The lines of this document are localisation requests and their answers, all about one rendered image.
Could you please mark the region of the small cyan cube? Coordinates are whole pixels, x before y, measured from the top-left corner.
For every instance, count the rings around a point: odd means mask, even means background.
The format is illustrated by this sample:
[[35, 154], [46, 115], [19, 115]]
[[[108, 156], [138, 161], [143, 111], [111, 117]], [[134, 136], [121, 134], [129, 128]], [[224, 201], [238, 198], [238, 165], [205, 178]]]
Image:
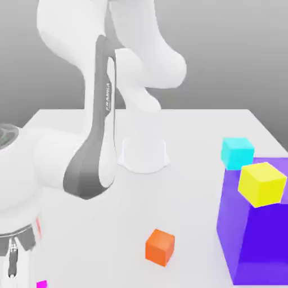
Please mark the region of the small cyan cube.
[[253, 162], [255, 148], [247, 138], [225, 137], [220, 158], [226, 170], [241, 170]]

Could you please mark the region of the small orange cube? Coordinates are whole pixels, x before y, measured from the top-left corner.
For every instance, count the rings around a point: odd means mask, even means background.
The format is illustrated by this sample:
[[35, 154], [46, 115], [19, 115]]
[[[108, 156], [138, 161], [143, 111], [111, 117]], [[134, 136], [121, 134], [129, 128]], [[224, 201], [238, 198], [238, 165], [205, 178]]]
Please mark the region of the small orange cube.
[[154, 229], [145, 243], [145, 259], [165, 267], [174, 251], [175, 236]]

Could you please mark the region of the small yellow cube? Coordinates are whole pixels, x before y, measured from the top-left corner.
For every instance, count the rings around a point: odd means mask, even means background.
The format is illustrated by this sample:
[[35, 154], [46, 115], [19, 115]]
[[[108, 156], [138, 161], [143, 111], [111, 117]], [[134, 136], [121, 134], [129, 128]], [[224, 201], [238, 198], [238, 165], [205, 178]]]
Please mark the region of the small yellow cube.
[[243, 166], [238, 191], [255, 208], [279, 204], [287, 176], [268, 162]]

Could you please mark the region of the large purple box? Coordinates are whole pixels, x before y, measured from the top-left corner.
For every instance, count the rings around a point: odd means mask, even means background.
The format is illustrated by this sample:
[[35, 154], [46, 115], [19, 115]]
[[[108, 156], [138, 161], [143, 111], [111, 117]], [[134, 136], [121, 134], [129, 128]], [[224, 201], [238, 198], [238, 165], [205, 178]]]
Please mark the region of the large purple box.
[[[288, 157], [256, 157], [288, 176]], [[288, 285], [288, 184], [283, 201], [254, 208], [239, 193], [240, 171], [224, 173], [217, 234], [235, 285]]]

